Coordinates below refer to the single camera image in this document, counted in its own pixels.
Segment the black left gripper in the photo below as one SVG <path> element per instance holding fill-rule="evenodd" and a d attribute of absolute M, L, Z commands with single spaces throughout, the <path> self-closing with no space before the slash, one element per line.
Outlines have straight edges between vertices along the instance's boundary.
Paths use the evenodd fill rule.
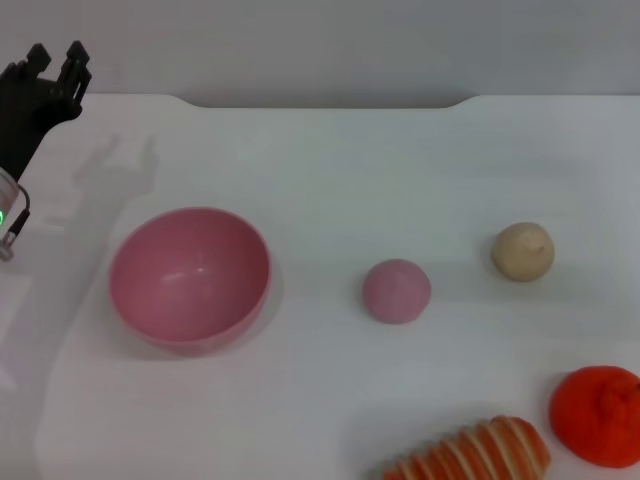
<path fill-rule="evenodd" d="M 19 180 L 47 133 L 82 113 L 81 102 L 92 75 L 90 57 L 76 40 L 69 47 L 56 81 L 38 75 L 51 62 L 41 43 L 26 60 L 10 65 L 1 75 L 1 168 Z"/>

